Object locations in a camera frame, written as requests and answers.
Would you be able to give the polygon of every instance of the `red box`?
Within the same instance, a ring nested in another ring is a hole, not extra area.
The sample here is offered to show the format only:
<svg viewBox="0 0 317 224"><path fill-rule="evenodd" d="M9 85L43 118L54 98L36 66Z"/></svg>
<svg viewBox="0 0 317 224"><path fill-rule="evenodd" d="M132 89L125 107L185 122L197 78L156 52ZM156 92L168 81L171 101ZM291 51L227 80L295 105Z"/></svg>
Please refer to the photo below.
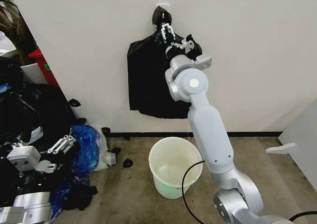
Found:
<svg viewBox="0 0 317 224"><path fill-rule="evenodd" d="M44 77L48 81L50 85L53 85L55 87L59 87L58 82L56 81L49 65L47 64L42 52L40 49L36 49L32 53L29 54L29 58L33 58L36 63L39 65L39 68L41 69Z"/></svg>

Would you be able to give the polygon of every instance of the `bucket rim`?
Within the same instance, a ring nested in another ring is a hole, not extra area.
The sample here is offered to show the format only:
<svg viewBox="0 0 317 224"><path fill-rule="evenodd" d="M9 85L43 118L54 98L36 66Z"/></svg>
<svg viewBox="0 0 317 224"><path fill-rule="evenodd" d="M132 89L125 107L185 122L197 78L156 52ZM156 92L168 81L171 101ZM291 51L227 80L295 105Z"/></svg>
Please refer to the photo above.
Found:
<svg viewBox="0 0 317 224"><path fill-rule="evenodd" d="M167 185L167 186L170 186L170 187L173 187L173 188L181 188L181 187L182 187L181 184L180 184L180 185L171 184L171 183L165 182L165 181L162 180L160 177L158 177L157 174L154 172L154 168L153 168L152 163L151 163L151 156L152 156L152 153L153 153L153 150L155 149L155 147L156 147L160 142L162 142L162 141L164 141L164 140L169 140L170 138L177 139L177 140L182 140L182 141L185 141L187 144L190 144L190 145L194 148L196 154L198 155L199 161L202 161L203 158L202 158L202 156L201 156L199 150L198 150L190 141L185 140L185 139L183 139L183 138L181 138L181 137L176 137L176 136L165 137L165 138L160 139L159 141L157 141L157 142L152 146L152 148L151 148L151 150L150 150L150 153L149 153L149 166L150 166L150 170L151 170L153 176L154 176L156 179L158 179L161 183L163 183L163 184L165 184L165 185ZM188 183L184 183L184 186L183 186L184 188L187 187L187 186L192 185L193 183L195 183L195 182L198 180L198 178L200 177L200 175L202 174L202 171L203 171L203 164L199 164L199 166L200 166L200 169L199 169L199 172L198 172L198 174L196 175L196 177L195 177L192 181L190 181L190 182L188 182Z"/></svg>

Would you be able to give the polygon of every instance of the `beige carpet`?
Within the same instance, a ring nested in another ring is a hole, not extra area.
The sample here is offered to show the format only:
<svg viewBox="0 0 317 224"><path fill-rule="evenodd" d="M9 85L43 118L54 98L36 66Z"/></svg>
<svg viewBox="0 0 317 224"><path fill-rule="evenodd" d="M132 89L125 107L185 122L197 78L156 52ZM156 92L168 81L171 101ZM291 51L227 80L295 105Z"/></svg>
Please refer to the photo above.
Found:
<svg viewBox="0 0 317 224"><path fill-rule="evenodd" d="M63 211L55 224L194 224L183 200L165 199L153 184L148 165L149 151L160 138L108 139L109 148L120 147L117 165L90 175L99 193L84 211ZM195 144L193 138L187 138ZM317 210L317 192L287 155L266 154L277 146L276 138L231 138L235 165L257 185L264 201L263 214L289 218ZM133 166L123 168L126 158ZM221 224L212 195L216 188L204 164L200 179L186 193L192 212L206 224ZM300 218L296 223L317 223L317 217Z"/></svg>

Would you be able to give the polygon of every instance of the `plastic bucket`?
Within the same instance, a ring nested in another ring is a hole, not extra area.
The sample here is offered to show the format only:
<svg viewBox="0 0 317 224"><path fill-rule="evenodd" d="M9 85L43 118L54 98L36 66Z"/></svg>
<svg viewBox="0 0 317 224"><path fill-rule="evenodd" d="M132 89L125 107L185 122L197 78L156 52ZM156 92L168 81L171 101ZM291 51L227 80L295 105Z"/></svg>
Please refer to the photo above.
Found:
<svg viewBox="0 0 317 224"><path fill-rule="evenodd" d="M182 179L186 170L202 160L197 148L179 137L167 137L156 142L149 154L149 166L157 191L165 198L182 196ZM203 164L193 167L184 180L184 193L196 182Z"/></svg>

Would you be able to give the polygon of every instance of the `black baseboard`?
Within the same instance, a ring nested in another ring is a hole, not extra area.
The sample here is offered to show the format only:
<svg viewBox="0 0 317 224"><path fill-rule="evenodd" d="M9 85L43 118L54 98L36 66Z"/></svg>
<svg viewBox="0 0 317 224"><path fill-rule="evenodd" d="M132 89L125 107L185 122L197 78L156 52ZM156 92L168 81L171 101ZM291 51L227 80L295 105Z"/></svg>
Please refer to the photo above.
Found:
<svg viewBox="0 0 317 224"><path fill-rule="evenodd" d="M227 132L229 137L278 137L281 131ZM110 132L107 137L193 137L192 132Z"/></svg>

